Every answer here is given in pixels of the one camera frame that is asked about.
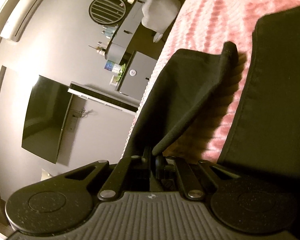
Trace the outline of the grey vanity desk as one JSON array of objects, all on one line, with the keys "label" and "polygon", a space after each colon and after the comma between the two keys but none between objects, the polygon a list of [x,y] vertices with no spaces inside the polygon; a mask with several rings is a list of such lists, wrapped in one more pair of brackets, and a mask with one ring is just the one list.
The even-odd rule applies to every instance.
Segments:
[{"label": "grey vanity desk", "polygon": [[137,28],[143,18],[142,6],[146,0],[135,0],[129,7],[129,12],[113,34],[105,52],[105,59],[117,64],[123,58]]}]

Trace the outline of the white fluffy chair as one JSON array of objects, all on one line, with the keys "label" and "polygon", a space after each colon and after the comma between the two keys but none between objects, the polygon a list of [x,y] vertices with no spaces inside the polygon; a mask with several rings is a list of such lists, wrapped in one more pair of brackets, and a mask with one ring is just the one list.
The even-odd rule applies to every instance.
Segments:
[{"label": "white fluffy chair", "polygon": [[158,43],[177,17],[181,3],[178,0],[146,0],[142,6],[141,24],[155,32],[153,42]]}]

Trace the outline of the blue and white box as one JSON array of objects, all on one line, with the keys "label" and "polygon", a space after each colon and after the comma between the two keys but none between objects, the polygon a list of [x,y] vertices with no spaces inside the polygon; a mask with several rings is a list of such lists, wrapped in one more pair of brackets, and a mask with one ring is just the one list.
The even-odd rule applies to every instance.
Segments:
[{"label": "blue and white box", "polygon": [[113,62],[113,61],[107,61],[106,65],[105,65],[105,70],[113,72],[115,74],[119,74],[120,70],[121,70],[121,65]]}]

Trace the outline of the grey bedside cabinet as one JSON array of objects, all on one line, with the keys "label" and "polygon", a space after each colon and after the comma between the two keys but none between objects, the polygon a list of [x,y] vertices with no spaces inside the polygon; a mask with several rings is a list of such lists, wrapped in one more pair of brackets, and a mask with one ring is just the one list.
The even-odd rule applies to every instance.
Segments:
[{"label": "grey bedside cabinet", "polygon": [[115,90],[136,100],[141,100],[157,60],[135,51],[126,64]]}]

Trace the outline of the white air conditioner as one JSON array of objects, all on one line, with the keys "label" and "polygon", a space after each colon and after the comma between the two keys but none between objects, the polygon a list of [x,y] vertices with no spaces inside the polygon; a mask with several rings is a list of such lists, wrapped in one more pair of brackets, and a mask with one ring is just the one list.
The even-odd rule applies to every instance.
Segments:
[{"label": "white air conditioner", "polygon": [[0,37],[18,42],[42,0],[19,0],[7,19]]}]

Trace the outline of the black pants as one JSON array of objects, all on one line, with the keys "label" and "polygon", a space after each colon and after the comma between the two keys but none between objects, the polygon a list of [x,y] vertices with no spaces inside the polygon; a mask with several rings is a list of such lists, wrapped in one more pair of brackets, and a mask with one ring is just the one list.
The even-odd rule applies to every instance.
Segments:
[{"label": "black pants", "polygon": [[[261,17],[220,163],[300,176],[300,6]],[[124,154],[159,155],[193,124],[212,135],[238,91],[238,51],[177,50],[159,74]]]}]

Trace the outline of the pink ribbed bed blanket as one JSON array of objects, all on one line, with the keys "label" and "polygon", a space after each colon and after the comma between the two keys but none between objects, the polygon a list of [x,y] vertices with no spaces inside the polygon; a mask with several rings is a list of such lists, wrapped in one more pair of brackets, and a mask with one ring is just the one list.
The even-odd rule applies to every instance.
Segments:
[{"label": "pink ribbed bed blanket", "polygon": [[164,155],[189,161],[218,160],[235,117],[252,52],[252,33],[264,15],[300,6],[300,0],[185,0],[142,97],[146,102],[160,72],[178,49],[220,54],[223,44],[233,42],[239,61],[225,79],[208,113],[200,113]]}]

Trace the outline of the round black mirror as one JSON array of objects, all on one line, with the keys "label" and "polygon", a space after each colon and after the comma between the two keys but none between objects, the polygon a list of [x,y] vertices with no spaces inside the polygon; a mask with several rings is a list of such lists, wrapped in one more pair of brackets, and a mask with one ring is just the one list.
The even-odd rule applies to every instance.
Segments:
[{"label": "round black mirror", "polygon": [[127,7],[124,0],[93,0],[88,11],[97,24],[111,25],[124,18]]}]

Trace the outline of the wall mounted black television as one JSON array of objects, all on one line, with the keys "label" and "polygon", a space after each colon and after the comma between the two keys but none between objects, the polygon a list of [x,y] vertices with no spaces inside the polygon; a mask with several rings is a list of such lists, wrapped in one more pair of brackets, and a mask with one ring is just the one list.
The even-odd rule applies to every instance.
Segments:
[{"label": "wall mounted black television", "polygon": [[57,163],[71,100],[68,86],[38,76],[27,106],[21,147],[44,160]]}]

